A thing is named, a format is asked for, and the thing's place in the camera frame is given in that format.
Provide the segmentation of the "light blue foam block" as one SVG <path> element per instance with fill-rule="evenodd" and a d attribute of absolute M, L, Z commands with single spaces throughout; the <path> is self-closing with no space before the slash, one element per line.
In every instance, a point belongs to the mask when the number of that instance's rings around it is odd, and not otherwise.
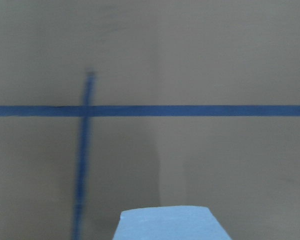
<path fill-rule="evenodd" d="M 209 208 L 179 205 L 125 210 L 114 240 L 230 240 Z"/>

